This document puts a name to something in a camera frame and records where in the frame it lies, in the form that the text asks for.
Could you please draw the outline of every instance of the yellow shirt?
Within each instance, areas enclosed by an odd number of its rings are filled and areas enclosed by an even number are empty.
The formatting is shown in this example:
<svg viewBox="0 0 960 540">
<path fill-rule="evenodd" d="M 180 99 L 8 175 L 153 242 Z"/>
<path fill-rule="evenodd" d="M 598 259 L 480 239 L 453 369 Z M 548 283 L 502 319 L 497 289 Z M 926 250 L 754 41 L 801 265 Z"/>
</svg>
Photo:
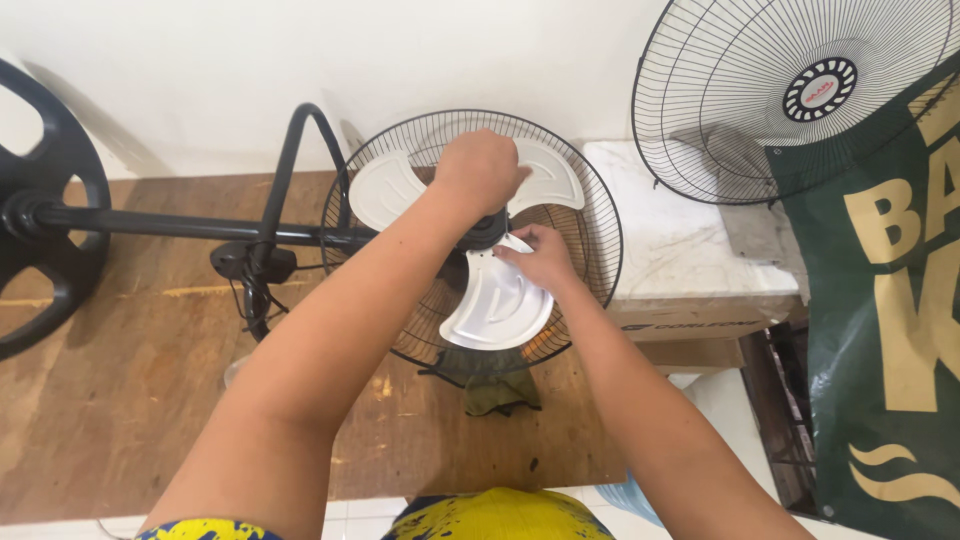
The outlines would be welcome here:
<svg viewBox="0 0 960 540">
<path fill-rule="evenodd" d="M 396 520 L 386 540 L 571 538 L 608 540 L 610 532 L 579 501 L 551 491 L 498 487 L 458 495 Z M 231 520 L 184 520 L 148 530 L 137 540 L 280 540 L 263 528 Z"/>
</svg>

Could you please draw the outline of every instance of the fan guard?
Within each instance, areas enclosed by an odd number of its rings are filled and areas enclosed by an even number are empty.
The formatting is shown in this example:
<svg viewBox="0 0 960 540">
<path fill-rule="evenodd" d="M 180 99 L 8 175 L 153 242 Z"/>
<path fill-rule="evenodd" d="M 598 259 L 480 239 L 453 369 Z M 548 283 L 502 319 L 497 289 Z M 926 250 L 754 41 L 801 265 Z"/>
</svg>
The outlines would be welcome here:
<svg viewBox="0 0 960 540">
<path fill-rule="evenodd" d="M 561 232 L 570 252 L 577 275 L 587 284 L 597 302 L 604 307 L 610 302 L 620 274 L 623 258 L 623 236 L 616 207 L 610 192 L 592 165 L 573 146 L 543 127 L 522 118 L 489 110 L 443 110 L 400 122 L 367 141 L 350 157 L 346 174 L 350 181 L 368 162 L 396 150 L 409 155 L 414 173 L 430 184 L 445 145 L 463 132 L 488 128 L 499 135 L 529 138 L 543 143 L 562 156 L 573 168 L 584 190 L 586 205 L 575 210 L 561 205 L 539 205 L 511 218 L 510 225 L 519 229 L 538 223 Z M 350 230 L 360 226 L 351 211 L 341 216 L 342 197 L 336 184 L 324 204 L 322 227 Z M 327 272 L 333 271 L 349 257 L 339 249 L 325 247 L 323 261 Z M 419 366 L 438 372 L 462 375 L 495 375 L 524 369 L 544 362 L 570 346 L 569 330 L 557 306 L 543 330 L 519 347 L 524 363 L 516 365 L 516 349 L 507 351 L 468 351 L 468 368 L 444 365 L 447 351 L 463 348 L 440 336 L 441 323 L 460 304 L 463 290 L 456 286 L 466 280 L 465 262 L 451 254 L 437 278 L 420 298 L 413 315 L 404 325 L 391 352 Z"/>
<path fill-rule="evenodd" d="M 899 94 L 958 46 L 951 0 L 674 0 L 637 67 L 636 147 L 685 197 L 776 201 L 857 165 L 913 125 L 928 108 L 885 114 L 868 139 L 844 135 L 892 101 L 906 110 Z M 932 106 L 939 95 L 930 97 Z M 805 145 L 804 158 L 774 180 L 767 152 Z"/>
</svg>

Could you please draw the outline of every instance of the white tile floor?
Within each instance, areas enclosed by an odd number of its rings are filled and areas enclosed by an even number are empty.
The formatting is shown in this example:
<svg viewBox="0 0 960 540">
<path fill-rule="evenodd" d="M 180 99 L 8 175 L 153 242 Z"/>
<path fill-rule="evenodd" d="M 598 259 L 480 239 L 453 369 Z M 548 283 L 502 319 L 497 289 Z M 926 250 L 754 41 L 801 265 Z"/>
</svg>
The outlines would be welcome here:
<svg viewBox="0 0 960 540">
<path fill-rule="evenodd" d="M 759 433 L 743 380 L 737 371 L 701 377 L 684 390 L 713 426 L 727 440 L 747 469 L 768 493 L 776 497 L 773 476 L 767 466 Z M 669 540 L 666 530 L 611 506 L 593 486 L 555 489 L 581 501 L 620 540 Z M 394 517 L 406 507 L 403 499 L 369 499 L 329 503 L 322 540 L 378 540 Z M 101 520 L 115 537 L 130 538 L 143 524 L 144 516 Z M 870 540 L 862 532 L 800 519 L 819 540 Z M 54 522 L 0 527 L 0 540 L 109 540 L 96 521 Z"/>
</svg>

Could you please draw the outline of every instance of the electric fan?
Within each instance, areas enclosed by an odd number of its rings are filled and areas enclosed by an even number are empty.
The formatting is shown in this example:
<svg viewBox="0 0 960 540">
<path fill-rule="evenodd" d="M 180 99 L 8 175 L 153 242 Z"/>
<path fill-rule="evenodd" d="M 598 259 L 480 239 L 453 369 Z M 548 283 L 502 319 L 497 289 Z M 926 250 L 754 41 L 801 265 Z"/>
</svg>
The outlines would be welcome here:
<svg viewBox="0 0 960 540">
<path fill-rule="evenodd" d="M 109 233 L 225 240 L 210 261 L 218 274 L 243 285 L 243 307 L 238 303 L 238 308 L 247 330 L 260 340 L 269 331 L 271 305 L 286 310 L 270 294 L 268 283 L 284 282 L 298 269 L 294 253 L 278 244 L 323 248 L 326 271 L 333 271 L 425 189 L 447 142 L 481 128 L 513 137 L 520 160 L 532 166 L 534 175 L 506 208 L 464 235 L 420 300 L 394 352 L 437 372 L 490 375 L 546 361 L 569 346 L 564 319 L 549 294 L 491 256 L 496 243 L 526 248 L 508 235 L 513 228 L 540 223 L 559 230 L 578 274 L 604 305 L 619 276 L 623 240 L 603 181 L 568 143 L 515 116 L 486 110 L 426 114 L 387 129 L 345 162 L 323 113 L 303 104 L 290 120 L 263 218 L 253 222 L 111 209 L 96 150 L 63 103 L 4 61 L 0 84 L 33 106 L 44 125 L 42 140 L 26 156 L 0 146 L 0 290 L 27 267 L 54 285 L 50 306 L 0 337 L 0 359 L 52 333 L 93 293 L 107 259 Z M 279 216 L 310 117 L 333 157 L 337 179 L 324 205 L 322 225 L 283 224 Z M 63 188 L 74 176 L 84 183 L 89 208 L 63 203 Z M 394 190 L 403 187 L 412 191 L 397 197 Z M 67 237 L 71 230 L 88 231 L 85 242 L 75 245 Z M 443 365 L 445 352 L 451 350 L 463 351 L 469 363 Z"/>
<path fill-rule="evenodd" d="M 657 182 L 707 203 L 773 202 L 858 165 L 918 121 L 900 92 L 957 62 L 950 0 L 674 0 L 634 84 L 636 147 Z M 868 136 L 848 129 L 884 108 Z M 829 139 L 829 144 L 813 144 Z M 778 162 L 774 179 L 770 161 Z"/>
<path fill-rule="evenodd" d="M 575 270 L 604 306 L 619 277 L 619 219 L 593 167 L 543 127 L 488 110 L 425 114 L 375 136 L 347 163 L 347 199 L 342 190 L 330 190 L 324 226 L 382 231 L 433 180 L 445 145 L 460 133 L 482 128 L 512 137 L 519 163 L 533 174 L 506 208 L 464 235 L 393 347 L 398 356 L 440 371 L 502 373 L 546 361 L 570 345 L 563 316 L 549 294 L 492 256 L 495 244 L 529 251 L 507 231 L 530 223 L 560 231 Z M 324 246 L 328 269 L 349 255 L 342 246 Z M 444 365 L 444 356 L 458 349 L 470 350 L 470 366 Z M 517 354 L 523 359 L 520 365 L 509 360 Z"/>
</svg>

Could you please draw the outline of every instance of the plastic container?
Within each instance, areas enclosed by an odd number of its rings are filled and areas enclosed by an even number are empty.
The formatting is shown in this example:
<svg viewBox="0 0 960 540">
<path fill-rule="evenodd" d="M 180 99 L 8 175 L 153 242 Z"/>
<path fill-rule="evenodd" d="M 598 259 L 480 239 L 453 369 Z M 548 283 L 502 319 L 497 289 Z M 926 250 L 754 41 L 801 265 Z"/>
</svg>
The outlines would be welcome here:
<svg viewBox="0 0 960 540">
<path fill-rule="evenodd" d="M 636 485 L 634 475 L 630 474 L 630 471 L 627 471 L 627 481 L 598 485 L 596 489 L 608 503 L 621 510 L 636 514 L 654 525 L 663 527 L 663 522 L 657 517 L 654 507 L 650 505 L 646 496 L 640 491 L 640 486 Z"/>
</svg>

